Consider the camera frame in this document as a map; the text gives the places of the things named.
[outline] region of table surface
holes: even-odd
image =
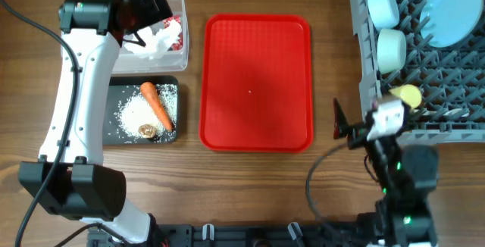
[[[7,0],[22,14],[58,30],[64,0]],[[287,224],[309,221],[305,177],[314,159],[342,142],[332,139],[337,97],[351,122],[360,120],[361,57],[349,0],[186,0],[190,31],[180,137],[170,145],[105,148],[105,165],[127,177],[128,197],[162,224]],[[298,14],[311,26],[314,142],[302,154],[217,153],[199,141],[204,32],[217,13]],[[35,161],[55,103],[60,46],[0,9],[0,246],[13,244],[32,198],[17,181],[20,161]],[[485,145],[438,145],[440,182],[430,195],[440,246],[485,245]],[[373,211],[382,196],[365,172],[365,152],[341,151],[314,176],[319,208],[349,220]],[[82,224],[37,208],[25,246],[54,245]],[[72,245],[84,246],[86,234]]]

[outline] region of carrot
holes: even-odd
[[[161,105],[160,99],[158,98],[155,85],[150,82],[145,82],[141,85],[140,89],[143,97],[150,104],[150,107],[152,107],[152,110],[155,112],[160,122],[164,125],[165,129],[167,129],[169,132],[174,130],[172,122],[165,112],[164,107]]]

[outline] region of white plate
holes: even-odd
[[[477,25],[483,10],[483,0],[427,0],[420,21],[426,16],[430,21],[421,30],[426,38],[433,39],[433,47],[446,47],[464,39]]]

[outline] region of plastic dish drying rack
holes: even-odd
[[[446,48],[427,43],[419,24],[426,0],[396,0],[401,15],[394,29],[406,37],[405,66],[381,76],[377,69],[377,37],[367,0],[350,0],[354,35],[361,49],[362,80],[359,84],[362,116],[392,86],[413,84],[420,88],[423,104],[409,119],[408,131],[398,142],[433,145],[441,142],[485,142],[485,18],[467,38]]]

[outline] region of white mug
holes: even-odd
[[[391,29],[399,23],[399,9],[396,0],[367,0],[369,14],[377,31]]]
[[[399,30],[383,29],[377,39],[377,66],[381,74],[401,70],[406,61],[406,38]]]

